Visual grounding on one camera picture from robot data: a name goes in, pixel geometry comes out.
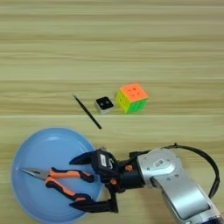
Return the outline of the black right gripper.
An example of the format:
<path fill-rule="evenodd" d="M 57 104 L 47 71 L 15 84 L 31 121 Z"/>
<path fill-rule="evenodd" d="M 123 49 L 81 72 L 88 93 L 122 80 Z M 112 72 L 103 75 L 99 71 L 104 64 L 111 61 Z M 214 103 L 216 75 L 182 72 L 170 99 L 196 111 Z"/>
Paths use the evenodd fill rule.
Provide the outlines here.
<path fill-rule="evenodd" d="M 104 201 L 94 201 L 92 199 L 77 199 L 70 204 L 70 207 L 84 211 L 86 213 L 117 213 L 118 206 L 116 195 L 124 193 L 126 190 L 143 188 L 145 183 L 140 173 L 137 157 L 148 153 L 148 151 L 134 151 L 129 154 L 126 160 L 117 160 L 111 153 L 106 153 L 108 166 L 101 177 L 101 182 L 106 186 L 110 194 L 110 199 Z M 93 151 L 83 153 L 74 157 L 70 165 L 87 165 L 94 162 L 95 153 Z"/>

